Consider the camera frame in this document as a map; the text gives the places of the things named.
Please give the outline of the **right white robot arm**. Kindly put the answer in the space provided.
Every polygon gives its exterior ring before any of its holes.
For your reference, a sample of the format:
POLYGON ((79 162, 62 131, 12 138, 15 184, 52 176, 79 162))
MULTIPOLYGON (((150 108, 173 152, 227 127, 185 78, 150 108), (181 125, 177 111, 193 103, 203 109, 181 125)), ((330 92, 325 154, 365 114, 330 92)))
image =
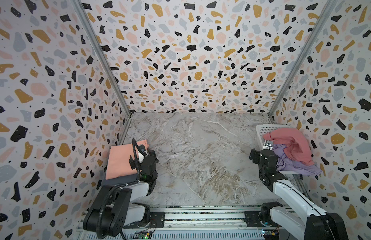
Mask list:
POLYGON ((264 226, 278 225, 297 240, 347 240, 345 223, 302 194, 277 171, 278 156, 270 149, 251 150, 249 160, 258 166, 260 181, 287 205, 263 203, 259 218, 264 226))

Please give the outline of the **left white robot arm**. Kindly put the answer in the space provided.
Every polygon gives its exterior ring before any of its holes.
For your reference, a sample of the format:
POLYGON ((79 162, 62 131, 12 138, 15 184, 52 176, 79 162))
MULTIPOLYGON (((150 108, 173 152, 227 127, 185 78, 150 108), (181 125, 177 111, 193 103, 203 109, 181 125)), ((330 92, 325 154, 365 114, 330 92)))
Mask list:
POLYGON ((135 181, 101 187, 85 215, 82 227, 96 233, 98 239, 116 237, 128 225, 147 229, 152 225, 150 206, 136 200, 149 196, 156 185, 158 159, 154 150, 145 151, 135 161, 138 174, 135 181))

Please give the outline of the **peach graphic t-shirt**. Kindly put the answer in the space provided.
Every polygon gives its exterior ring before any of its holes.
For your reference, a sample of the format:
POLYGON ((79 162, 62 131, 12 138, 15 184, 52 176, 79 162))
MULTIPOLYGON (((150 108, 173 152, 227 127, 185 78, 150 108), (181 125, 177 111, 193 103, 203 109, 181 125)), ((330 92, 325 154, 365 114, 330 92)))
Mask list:
POLYGON ((112 146, 109 151, 105 179, 111 180, 137 174, 137 170, 132 169, 129 163, 130 156, 134 159, 132 144, 112 146))

